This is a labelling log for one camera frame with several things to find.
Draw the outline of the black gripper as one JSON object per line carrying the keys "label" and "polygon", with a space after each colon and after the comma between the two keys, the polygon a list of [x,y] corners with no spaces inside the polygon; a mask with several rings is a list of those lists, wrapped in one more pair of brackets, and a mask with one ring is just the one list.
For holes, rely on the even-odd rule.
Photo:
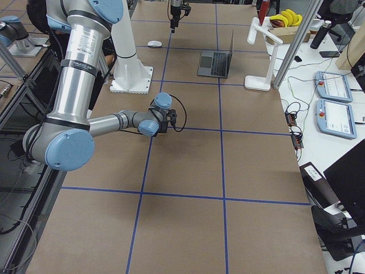
{"label": "black gripper", "polygon": [[159,129],[156,131],[153,137],[157,137],[158,134],[165,134],[167,132],[167,129],[168,129],[168,121],[163,120],[162,122],[160,122]]}
{"label": "black gripper", "polygon": [[175,29],[179,26],[179,19],[185,16],[185,6],[172,6],[168,7],[168,17],[170,20],[171,33],[175,33]]}

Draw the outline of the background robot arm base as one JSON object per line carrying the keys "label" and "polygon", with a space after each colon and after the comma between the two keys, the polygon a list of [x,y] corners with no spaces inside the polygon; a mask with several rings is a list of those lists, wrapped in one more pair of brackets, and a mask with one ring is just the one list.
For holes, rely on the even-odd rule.
{"label": "background robot arm base", "polygon": [[8,15],[1,18],[1,44],[15,57],[36,57],[41,49],[47,48],[47,38],[32,37],[21,20]]}

